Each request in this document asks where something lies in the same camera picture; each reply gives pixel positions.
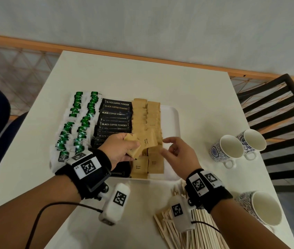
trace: wrist strap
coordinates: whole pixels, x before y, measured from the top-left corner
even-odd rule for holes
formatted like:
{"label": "wrist strap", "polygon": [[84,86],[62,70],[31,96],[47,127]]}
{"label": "wrist strap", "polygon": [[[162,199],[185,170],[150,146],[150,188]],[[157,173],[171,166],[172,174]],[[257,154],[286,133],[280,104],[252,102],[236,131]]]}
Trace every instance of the wrist strap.
{"label": "wrist strap", "polygon": [[[99,149],[91,149],[90,152],[83,152],[88,154],[86,155],[79,153],[69,160],[66,160],[66,164],[55,173],[55,175],[66,175],[71,179],[71,181],[78,189],[81,200],[84,198],[95,197],[98,192],[95,194],[93,193],[93,191],[111,175],[111,162],[103,151]],[[84,163],[88,163],[94,157],[97,158],[100,164],[100,168],[95,169],[94,171],[91,170],[92,173],[87,174],[84,177],[81,176],[81,173],[83,172],[81,172],[80,169],[79,178],[76,172],[78,170],[74,168],[76,168],[77,166],[81,166]]]}
{"label": "wrist strap", "polygon": [[232,198],[222,181],[204,169],[197,169],[187,177],[185,189],[197,209],[204,208],[208,213],[219,201]]}

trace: blue patterned mug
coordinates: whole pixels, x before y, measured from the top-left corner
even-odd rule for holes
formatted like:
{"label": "blue patterned mug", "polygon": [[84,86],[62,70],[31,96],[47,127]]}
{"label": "blue patterned mug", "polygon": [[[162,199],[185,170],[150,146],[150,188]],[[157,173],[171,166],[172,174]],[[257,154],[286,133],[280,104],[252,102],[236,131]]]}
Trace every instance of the blue patterned mug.
{"label": "blue patterned mug", "polygon": [[236,136],[243,145],[244,157],[252,161],[257,158],[257,151],[262,151],[266,148],[267,143],[265,138],[258,131],[253,129],[245,130]]}
{"label": "blue patterned mug", "polygon": [[244,148],[241,142],[228,134],[222,136],[209,150],[210,157],[216,162],[222,162],[227,169],[235,168],[236,159],[243,154]]}
{"label": "blue patterned mug", "polygon": [[268,225],[272,229],[282,221],[282,211],[278,202],[266,192],[244,192],[236,197],[235,201],[260,223]]}

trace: white table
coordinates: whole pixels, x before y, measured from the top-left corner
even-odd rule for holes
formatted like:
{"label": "white table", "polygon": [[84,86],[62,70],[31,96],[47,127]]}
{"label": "white table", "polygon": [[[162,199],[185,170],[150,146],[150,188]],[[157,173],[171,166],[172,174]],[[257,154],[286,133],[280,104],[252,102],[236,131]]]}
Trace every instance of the white table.
{"label": "white table", "polygon": [[[195,149],[204,168],[231,192],[262,190],[277,199],[260,156],[251,162],[241,158],[237,168],[228,170],[208,155],[208,148],[222,135],[249,128],[227,73],[64,51],[0,163],[0,205],[53,176],[49,146],[56,141],[69,95],[79,90],[99,91],[109,99],[147,98],[175,107],[181,137]],[[100,223],[98,213],[78,207],[47,248],[166,248],[153,214],[167,205],[172,186],[131,181],[124,217],[114,227]],[[284,215],[276,235],[294,248]]]}

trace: forearm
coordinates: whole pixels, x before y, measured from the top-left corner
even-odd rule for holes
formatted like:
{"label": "forearm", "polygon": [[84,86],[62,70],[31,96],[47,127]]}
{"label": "forearm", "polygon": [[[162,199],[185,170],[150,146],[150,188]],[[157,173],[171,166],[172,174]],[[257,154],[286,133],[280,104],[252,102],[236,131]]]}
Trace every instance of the forearm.
{"label": "forearm", "polygon": [[211,216],[231,249],[289,249],[233,199],[221,200],[212,209]]}
{"label": "forearm", "polygon": [[[0,248],[25,248],[41,208],[58,201],[81,201],[76,187],[67,176],[54,176],[0,206]],[[54,205],[45,209],[30,248],[44,248],[75,208],[73,205]]]}

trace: hand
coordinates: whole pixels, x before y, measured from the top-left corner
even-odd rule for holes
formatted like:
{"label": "hand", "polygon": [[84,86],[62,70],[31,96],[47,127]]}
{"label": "hand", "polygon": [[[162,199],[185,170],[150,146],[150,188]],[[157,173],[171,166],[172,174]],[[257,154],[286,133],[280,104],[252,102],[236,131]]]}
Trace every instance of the hand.
{"label": "hand", "polygon": [[187,145],[179,137],[168,137],[163,139],[164,143],[172,143],[169,150],[163,148],[161,155],[170,163],[178,176],[186,180],[196,169],[201,169],[198,157],[193,148]]}
{"label": "hand", "polygon": [[109,158],[113,170],[117,163],[125,161],[133,161],[134,159],[125,155],[128,150],[140,147],[138,141],[124,141],[127,133],[118,133],[110,135],[106,141],[98,148],[102,150]]}

